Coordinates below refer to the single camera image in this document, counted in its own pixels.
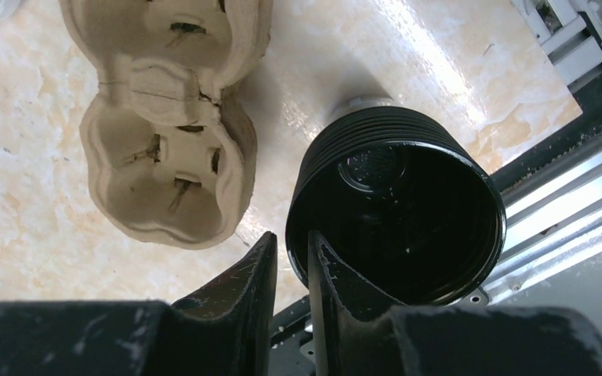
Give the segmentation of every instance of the marble surface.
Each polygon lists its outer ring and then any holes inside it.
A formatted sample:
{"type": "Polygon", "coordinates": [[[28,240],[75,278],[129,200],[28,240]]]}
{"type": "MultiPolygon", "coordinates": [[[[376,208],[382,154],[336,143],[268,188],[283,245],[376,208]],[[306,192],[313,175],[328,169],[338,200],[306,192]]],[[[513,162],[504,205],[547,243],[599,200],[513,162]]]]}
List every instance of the marble surface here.
{"type": "Polygon", "coordinates": [[[78,126],[96,92],[55,0],[0,22],[0,299],[171,302],[273,230],[278,311],[306,293],[284,248],[299,164],[342,102],[390,96],[426,112],[489,172],[581,113],[507,0],[277,0],[241,93],[259,139],[251,206],[229,240],[186,251],[127,238],[89,199],[78,126]]]}

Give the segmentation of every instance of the black plastic cup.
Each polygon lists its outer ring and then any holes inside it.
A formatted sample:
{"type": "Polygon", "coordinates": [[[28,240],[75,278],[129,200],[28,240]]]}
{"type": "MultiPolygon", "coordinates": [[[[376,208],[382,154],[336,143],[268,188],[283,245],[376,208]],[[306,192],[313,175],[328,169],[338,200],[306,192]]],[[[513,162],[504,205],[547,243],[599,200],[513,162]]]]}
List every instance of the black plastic cup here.
{"type": "Polygon", "coordinates": [[[308,286],[308,233],[409,305],[476,289],[504,245],[506,213],[486,172],[436,121],[370,107],[333,121],[306,152],[285,241],[308,286]]]}

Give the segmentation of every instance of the black cup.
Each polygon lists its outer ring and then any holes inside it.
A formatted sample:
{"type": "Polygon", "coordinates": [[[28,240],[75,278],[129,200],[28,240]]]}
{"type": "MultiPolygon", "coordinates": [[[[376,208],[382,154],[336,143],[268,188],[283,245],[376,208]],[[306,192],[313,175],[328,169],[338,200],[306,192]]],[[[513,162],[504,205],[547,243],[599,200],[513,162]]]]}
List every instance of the black cup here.
{"type": "Polygon", "coordinates": [[[332,122],[303,158],[285,241],[306,286],[311,230],[392,297],[443,305],[492,271],[506,213],[488,174],[436,121],[370,107],[332,122]]]}

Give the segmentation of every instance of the beige marble tabletop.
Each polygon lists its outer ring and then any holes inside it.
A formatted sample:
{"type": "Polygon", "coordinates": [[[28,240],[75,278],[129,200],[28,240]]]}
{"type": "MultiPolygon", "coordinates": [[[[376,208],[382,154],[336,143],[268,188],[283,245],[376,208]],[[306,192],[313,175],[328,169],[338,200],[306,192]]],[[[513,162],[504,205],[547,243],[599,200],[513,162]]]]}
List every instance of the beige marble tabletop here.
{"type": "Polygon", "coordinates": [[[229,240],[187,251],[127,238],[91,202],[78,126],[96,92],[55,0],[0,22],[0,299],[171,302],[273,230],[278,311],[306,293],[284,248],[299,164],[341,102],[387,95],[421,110],[489,172],[581,113],[507,0],[276,0],[241,93],[259,140],[251,206],[229,240]]]}

